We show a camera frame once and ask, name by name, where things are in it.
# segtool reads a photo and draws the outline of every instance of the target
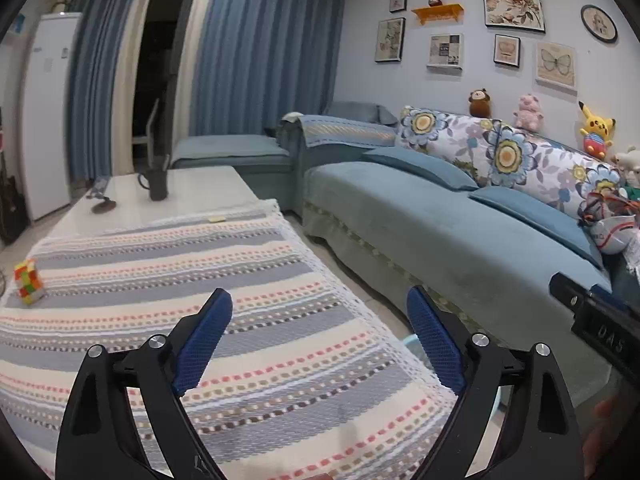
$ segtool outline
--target chair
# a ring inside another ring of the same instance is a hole
[[[159,105],[160,105],[160,98],[156,98],[156,101],[154,102],[154,106],[151,109],[151,114],[149,115],[149,118],[146,121],[146,135],[133,137],[133,145],[146,144],[146,159],[148,161],[150,168],[153,165],[153,161],[154,161],[153,127],[154,127],[154,122],[156,121],[156,115],[158,114]]]

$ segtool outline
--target orange shelf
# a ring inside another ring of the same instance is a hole
[[[423,9],[412,9],[411,11],[420,20],[420,24],[425,22],[433,22],[435,20],[448,20],[453,18],[458,20],[458,16],[465,12],[460,4],[440,5],[437,7],[424,7]]]

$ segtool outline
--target refrigerator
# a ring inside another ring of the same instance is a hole
[[[41,17],[22,93],[22,184],[32,220],[71,202],[66,164],[66,93],[80,12]]]

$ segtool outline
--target guitar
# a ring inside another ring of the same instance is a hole
[[[18,192],[15,177],[8,176],[2,142],[2,114],[0,112],[0,239],[6,244],[14,243],[29,224],[24,196]]]

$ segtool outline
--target mug handle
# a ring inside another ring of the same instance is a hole
[[[139,173],[139,174],[138,174],[138,184],[140,184],[140,186],[142,186],[144,189],[149,190],[149,188],[148,188],[147,186],[145,186],[144,184],[142,184],[142,177],[144,177],[144,175],[143,175],[143,174],[141,174],[141,173]]]

